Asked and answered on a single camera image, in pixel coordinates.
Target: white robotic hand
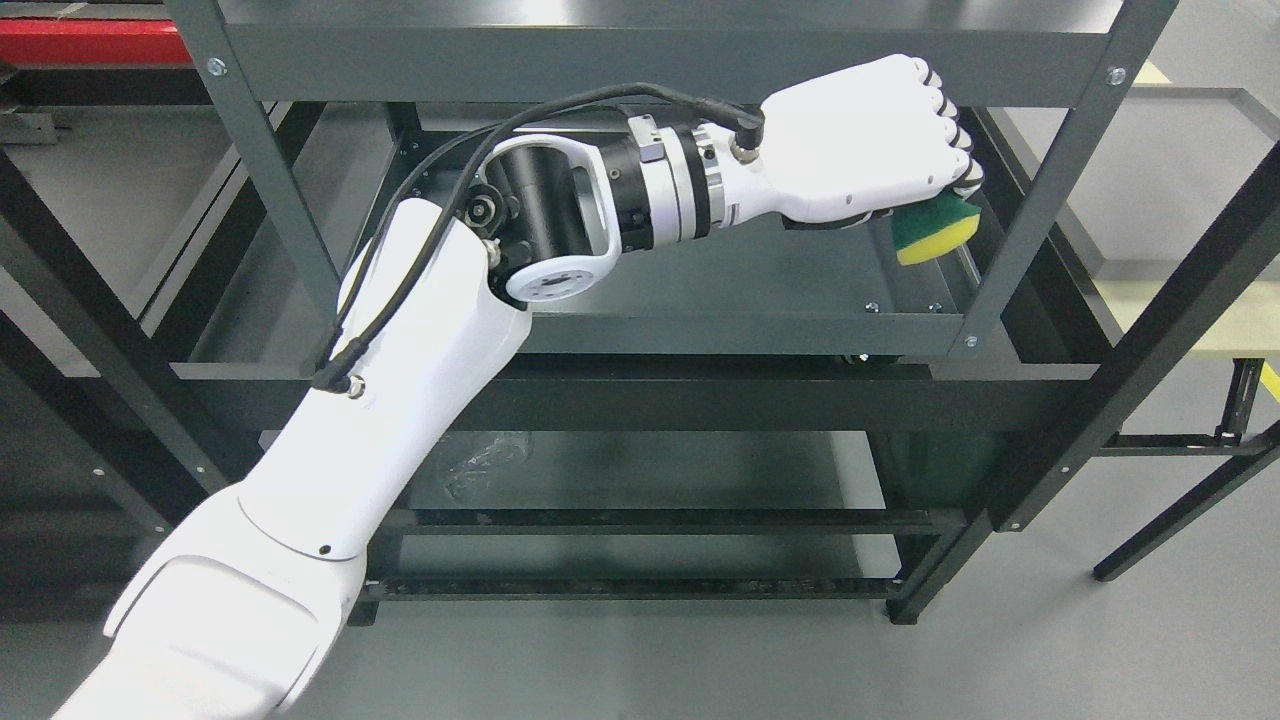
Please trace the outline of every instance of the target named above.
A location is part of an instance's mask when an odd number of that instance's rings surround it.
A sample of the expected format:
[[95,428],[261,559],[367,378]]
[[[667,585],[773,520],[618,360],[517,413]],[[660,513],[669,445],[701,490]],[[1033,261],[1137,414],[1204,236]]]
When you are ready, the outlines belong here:
[[[891,55],[774,92],[760,106],[758,156],[721,163],[723,225],[777,211],[840,227],[948,187],[973,192],[982,169],[940,86],[924,60]],[[713,133],[730,145],[726,132]]]

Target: black cable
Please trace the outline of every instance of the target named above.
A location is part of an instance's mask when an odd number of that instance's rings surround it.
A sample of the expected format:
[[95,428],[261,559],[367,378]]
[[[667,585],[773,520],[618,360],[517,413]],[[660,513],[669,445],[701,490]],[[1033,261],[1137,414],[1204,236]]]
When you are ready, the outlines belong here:
[[[621,111],[618,108],[611,105],[585,105],[581,108],[572,108],[562,113],[554,113],[552,118],[563,118],[564,115],[577,115],[582,113],[598,113],[600,110],[614,110]],[[329,361],[329,356],[333,354],[333,348],[338,345],[338,338],[342,337],[342,324],[347,322],[347,316],[351,314],[351,309],[355,306],[356,296],[360,293],[360,288],[364,287],[365,277],[369,274],[369,269],[372,266],[374,255],[378,247],[381,245],[383,238],[387,236],[387,227],[390,224],[392,217],[396,214],[396,208],[402,200],[408,195],[408,191],[417,183],[417,178],[426,173],[426,170],[438,163],[449,151],[465,145],[486,132],[493,132],[498,127],[498,123],[484,126],[467,131],[461,135],[451,137],[448,141],[442,143],[439,147],[433,150],[426,158],[422,158],[413,165],[408,176],[392,191],[387,200],[387,205],[383,208],[381,215],[378,218],[378,224],[374,227],[374,232],[369,236],[369,241],[361,246],[360,243],[352,245],[351,255],[343,264],[346,270],[351,270],[352,263],[355,263],[356,256],[364,250],[365,255],[361,259],[360,268],[356,269],[356,277],[351,281],[351,290],[343,297],[342,306],[338,309],[338,314],[329,323],[329,337],[325,340],[324,346],[316,352],[315,369],[319,372],[324,368],[325,363]]]
[[763,138],[764,118],[759,114],[750,113],[723,100],[713,97],[696,97],[648,82],[631,82],[600,87],[580,92],[577,95],[571,95],[568,97],[562,97],[559,100],[553,100],[550,102],[534,105],[532,108],[516,113],[507,120],[498,124],[498,127],[495,127],[471,154],[467,164],[462,167],[462,173],[458,182],[453,186],[453,192],[440,209],[440,214],[436,218],[435,224],[431,225],[431,232],[428,233],[426,240],[422,242],[422,247],[413,259],[413,264],[410,265],[410,269],[404,273],[404,277],[401,279],[396,292],[392,293],[392,297],[387,301],[387,305],[378,311],[378,315],[370,320],[369,325],[365,327],[360,334],[351,338],[346,347],[334,355],[333,359],[320,369],[320,372],[312,375],[311,387],[328,392],[347,391],[351,386],[351,379],[347,377],[351,373],[351,369],[355,368],[356,363],[358,363],[365,355],[369,350],[369,345],[375,337],[378,337],[378,333],[380,333],[392,318],[396,316],[396,313],[404,304],[410,292],[413,291],[417,281],[422,277],[422,273],[430,264],[431,258],[435,256],[435,251],[443,241],[444,234],[449,228],[449,223],[453,222],[454,214],[466,200],[471,178],[480,172],[480,165],[485,161],[489,154],[493,152],[493,149],[497,147],[499,142],[507,140],[507,137],[509,137],[511,133],[520,126],[545,119],[556,113],[571,110],[591,102],[599,102],[602,100],[614,100],[637,95],[657,97],[676,105],[685,105],[696,110],[703,118],[724,127],[735,128],[735,141],[744,150],[754,150],[759,147]]

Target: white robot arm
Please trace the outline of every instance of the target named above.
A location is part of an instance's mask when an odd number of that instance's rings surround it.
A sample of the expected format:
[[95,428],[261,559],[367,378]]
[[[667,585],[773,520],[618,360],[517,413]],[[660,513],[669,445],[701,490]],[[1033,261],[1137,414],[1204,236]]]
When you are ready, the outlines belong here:
[[381,518],[520,348],[529,304],[588,290],[625,251],[765,213],[841,227],[972,192],[980,169],[937,85],[893,55],[772,95],[764,128],[699,100],[726,124],[637,117],[605,147],[493,136],[444,211],[396,205],[344,278],[342,350],[248,477],[146,561],[108,618],[111,651],[55,717],[287,710],[358,597]]

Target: sponge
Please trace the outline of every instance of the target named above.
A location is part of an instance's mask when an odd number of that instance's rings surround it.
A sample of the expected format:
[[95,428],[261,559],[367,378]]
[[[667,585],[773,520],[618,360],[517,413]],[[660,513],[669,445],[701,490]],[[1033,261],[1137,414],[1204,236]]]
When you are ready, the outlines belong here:
[[978,232],[977,206],[954,192],[893,209],[893,247],[897,261],[915,265],[941,258],[960,247]]

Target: red beam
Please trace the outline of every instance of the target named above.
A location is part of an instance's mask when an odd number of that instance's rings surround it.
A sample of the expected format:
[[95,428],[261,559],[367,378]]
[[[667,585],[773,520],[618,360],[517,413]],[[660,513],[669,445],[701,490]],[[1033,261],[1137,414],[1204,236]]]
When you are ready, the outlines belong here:
[[10,65],[191,65],[172,20],[0,19]]

